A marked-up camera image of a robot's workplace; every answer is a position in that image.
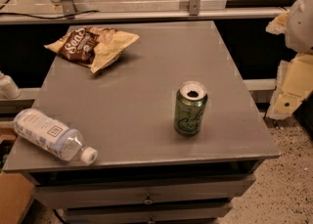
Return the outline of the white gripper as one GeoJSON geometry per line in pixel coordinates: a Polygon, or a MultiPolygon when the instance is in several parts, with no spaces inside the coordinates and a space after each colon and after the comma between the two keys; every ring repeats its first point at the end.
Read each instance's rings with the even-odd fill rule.
{"type": "Polygon", "coordinates": [[[280,62],[266,113],[275,120],[286,119],[313,93],[313,0],[296,0],[290,11],[271,20],[265,30],[285,33],[287,47],[298,53],[290,62],[280,62]]]}

